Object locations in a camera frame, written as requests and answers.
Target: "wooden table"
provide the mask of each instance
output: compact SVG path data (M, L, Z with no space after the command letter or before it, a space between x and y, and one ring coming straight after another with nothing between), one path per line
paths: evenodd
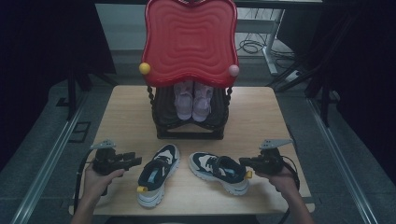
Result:
M107 196L102 197L96 206L96 215L252 215L286 211L288 205L285 200L265 178L254 175L249 180L247 193L233 196L219 182L206 182L196 177L189 168L189 156L196 151L225 155L238 161L240 157L259 155L259 145L264 139L290 138L272 89L233 88L230 117L222 140L161 140L156 136L146 88L117 86L108 102L94 143L111 139L117 144L115 149L118 154L134 151L137 157L143 157L143 162L132 167L123 177L113 180ZM188 125L182 129L191 130L195 127ZM166 144L177 145L181 162L175 174L165 183L161 203L147 209L137 202L137 179L144 165ZM311 194L293 145L280 147L279 151L296 163L301 179L300 192L309 201ZM311 212L315 209L313 203L308 203L307 207Z

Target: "black curtain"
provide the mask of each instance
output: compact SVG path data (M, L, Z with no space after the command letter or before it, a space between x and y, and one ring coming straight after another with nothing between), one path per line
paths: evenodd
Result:
M92 1L15 0L0 7L1 168L67 73L115 73Z
M396 184L396 26L393 1L365 1L332 59L338 110Z

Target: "black and white sneaker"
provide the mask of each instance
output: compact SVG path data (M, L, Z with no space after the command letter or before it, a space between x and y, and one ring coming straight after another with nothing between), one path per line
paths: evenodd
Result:
M190 155L190 169L203 180L219 181L233 195L248 191L247 169L230 157L195 152Z
M175 145L166 145L146 164L139 176L137 201L145 207L155 207L165 193L165 180L180 164L180 153Z

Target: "handheld controller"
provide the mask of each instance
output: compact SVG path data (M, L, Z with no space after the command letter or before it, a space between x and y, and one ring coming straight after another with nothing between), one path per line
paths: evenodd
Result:
M239 162L243 166L251 167L254 171L267 175L276 175L284 166L283 159L277 148L291 142L291 139L264 140L259 147L261 155L253 158L239 158Z
M99 175L109 175L113 171L124 169L126 171L129 168L140 165L142 158L136 158L134 152L128 152L124 154L116 154L115 146L110 140L92 146L91 149L97 149L95 158L93 159L92 169Z

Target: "sneaker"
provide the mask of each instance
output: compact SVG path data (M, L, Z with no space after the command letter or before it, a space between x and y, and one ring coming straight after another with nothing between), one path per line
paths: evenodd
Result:
M180 153L175 145L161 148L139 176L137 201L145 207L155 207L165 193L165 180L177 169Z
M210 114L210 100L213 96L213 87L195 82L194 84L194 103L192 118L202 122Z
M219 181L233 195L243 195L248 191L246 167L230 157L195 152L190 155L190 169L203 180Z
M192 81L183 81L174 85L177 116L186 120L192 112Z

